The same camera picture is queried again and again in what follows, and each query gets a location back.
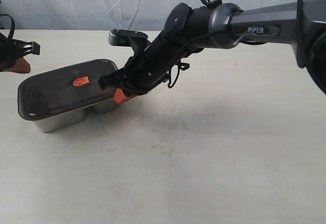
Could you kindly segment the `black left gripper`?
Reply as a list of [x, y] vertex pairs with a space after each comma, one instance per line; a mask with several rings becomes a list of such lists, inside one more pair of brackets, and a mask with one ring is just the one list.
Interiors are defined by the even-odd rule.
[[35, 41], [24, 42], [1, 34], [1, 72], [30, 73], [31, 66], [24, 58], [28, 54], [39, 55], [40, 45]]

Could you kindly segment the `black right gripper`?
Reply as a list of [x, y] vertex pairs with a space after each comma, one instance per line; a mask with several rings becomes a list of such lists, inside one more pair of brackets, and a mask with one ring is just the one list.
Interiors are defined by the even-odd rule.
[[178, 4], [150, 45], [141, 54], [129, 57], [123, 68], [102, 76], [98, 81], [100, 88], [120, 88], [115, 91], [114, 102], [125, 103], [132, 96], [124, 90], [144, 94], [161, 83], [184, 54], [181, 48], [186, 43], [185, 29], [191, 12], [187, 4]]

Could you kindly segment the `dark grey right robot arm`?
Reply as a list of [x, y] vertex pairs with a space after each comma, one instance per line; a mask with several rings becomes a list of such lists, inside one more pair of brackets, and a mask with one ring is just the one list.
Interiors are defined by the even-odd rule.
[[325, 90], [325, 0], [296, 0], [254, 10], [221, 0], [203, 3], [196, 9], [178, 4], [153, 41], [144, 33], [112, 30], [110, 45], [131, 47], [134, 54], [123, 68], [102, 76], [100, 88], [116, 88], [115, 101], [123, 103], [163, 82], [173, 87], [172, 68], [188, 69], [182, 60], [206, 48], [281, 43], [292, 46], [297, 65]]

